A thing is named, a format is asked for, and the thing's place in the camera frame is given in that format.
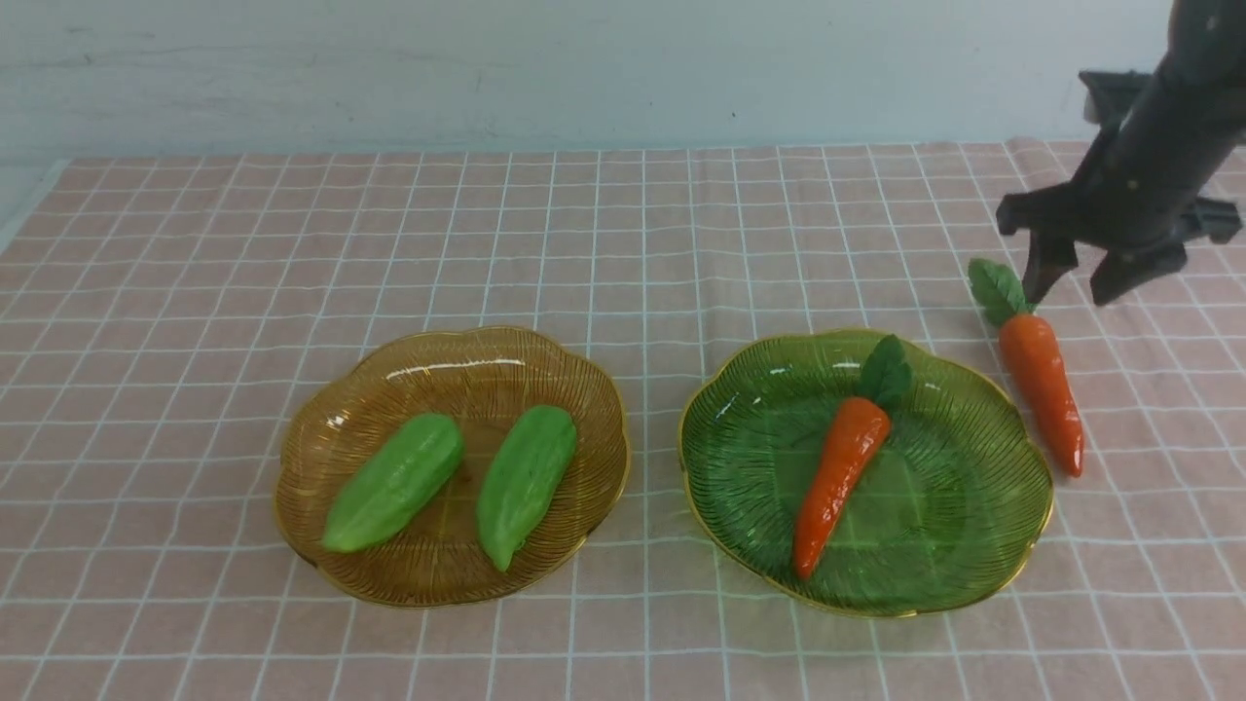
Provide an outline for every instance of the glass dish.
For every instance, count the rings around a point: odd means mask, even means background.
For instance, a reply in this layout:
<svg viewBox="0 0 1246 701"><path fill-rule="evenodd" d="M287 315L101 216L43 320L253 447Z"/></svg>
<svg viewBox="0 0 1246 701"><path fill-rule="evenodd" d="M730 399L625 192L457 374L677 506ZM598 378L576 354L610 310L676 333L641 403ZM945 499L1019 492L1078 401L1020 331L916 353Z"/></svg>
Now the glass dish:
<svg viewBox="0 0 1246 701"><path fill-rule="evenodd" d="M498 573L476 538L476 496L515 421L554 405L578 447L545 520ZM410 525L360 553L320 548L338 491L390 433L421 412L450 415L466 451L455 477ZM623 494L632 466L627 412L613 381L536 331L487 326L424 332L383 345L294 417L274 494L277 525L303 559L351 596L400 608L513 594L562 567Z"/></svg>
<svg viewBox="0 0 1246 701"><path fill-rule="evenodd" d="M890 438L812 579L791 569L822 441L885 335L840 329L743 347L680 418L690 508L731 558L806 604L863 618L968 606L1020 573L1052 514L1052 474L998 386L907 341L913 391Z"/></svg>

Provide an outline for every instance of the toy cucumber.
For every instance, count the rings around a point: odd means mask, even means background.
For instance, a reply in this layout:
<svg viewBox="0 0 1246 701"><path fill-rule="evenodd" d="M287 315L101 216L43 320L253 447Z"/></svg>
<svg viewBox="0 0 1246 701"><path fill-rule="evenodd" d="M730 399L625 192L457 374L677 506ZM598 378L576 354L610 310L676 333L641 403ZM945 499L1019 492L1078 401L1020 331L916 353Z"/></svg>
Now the toy cucumber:
<svg viewBox="0 0 1246 701"><path fill-rule="evenodd" d="M500 572L545 519L574 454L576 425L557 407L532 407L506 435L476 502L480 544Z"/></svg>
<svg viewBox="0 0 1246 701"><path fill-rule="evenodd" d="M402 425L334 501L320 545L355 553L389 540L459 469L464 437L445 415L420 415Z"/></svg>

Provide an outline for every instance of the black robotic arm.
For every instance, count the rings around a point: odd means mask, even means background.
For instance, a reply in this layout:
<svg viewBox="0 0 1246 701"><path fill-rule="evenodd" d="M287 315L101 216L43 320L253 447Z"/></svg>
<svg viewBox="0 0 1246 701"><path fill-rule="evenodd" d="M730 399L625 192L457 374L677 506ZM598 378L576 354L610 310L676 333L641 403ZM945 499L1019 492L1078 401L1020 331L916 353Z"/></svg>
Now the black robotic arm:
<svg viewBox="0 0 1246 701"><path fill-rule="evenodd" d="M1105 250L1090 276L1104 305L1184 268L1186 242L1227 243L1242 227L1235 203L1200 192L1246 132L1246 0L1176 0L1154 73L1080 77L1100 129L1077 172L1006 194L996 210L1001 234L1030 232L1023 281L1032 303L1078 266L1075 243ZM1109 92L1119 97L1121 87L1128 102L1113 113Z"/></svg>

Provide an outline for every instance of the table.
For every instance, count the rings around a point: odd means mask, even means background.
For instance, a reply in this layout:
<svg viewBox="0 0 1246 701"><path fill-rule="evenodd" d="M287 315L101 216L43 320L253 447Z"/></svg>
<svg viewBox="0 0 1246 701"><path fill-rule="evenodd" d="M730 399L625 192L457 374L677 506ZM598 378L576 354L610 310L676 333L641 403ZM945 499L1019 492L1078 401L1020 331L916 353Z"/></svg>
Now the table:
<svg viewBox="0 0 1246 701"><path fill-rule="evenodd" d="M1227 701L1246 684L1246 247L1044 305L1090 452L958 613L807 610L688 513L679 413L759 336L871 325L1006 382L963 278L1085 143L76 161L0 255L0 687L162 701ZM1246 159L1219 176L1246 194ZM282 431L369 349L536 327L619 385L632 483L501 603L351 601L273 525Z"/></svg>

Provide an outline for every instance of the orange carrot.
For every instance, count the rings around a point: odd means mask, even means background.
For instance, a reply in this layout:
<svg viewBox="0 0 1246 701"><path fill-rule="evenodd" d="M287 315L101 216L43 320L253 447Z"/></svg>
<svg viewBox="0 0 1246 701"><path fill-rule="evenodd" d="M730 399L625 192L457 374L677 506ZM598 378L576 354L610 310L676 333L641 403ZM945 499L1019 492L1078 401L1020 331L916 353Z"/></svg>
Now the orange carrot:
<svg viewBox="0 0 1246 701"><path fill-rule="evenodd" d="M1082 477L1084 432L1055 330L1034 314L1017 273L1003 263L969 260L969 289L999 329L999 355L1034 413L1038 433L1060 468Z"/></svg>
<svg viewBox="0 0 1246 701"><path fill-rule="evenodd" d="M870 461L891 436L891 416L913 381L905 346L896 335L875 345L861 367L856 393L840 405L831 422L814 484L796 518L792 568L809 580L826 549L849 497Z"/></svg>

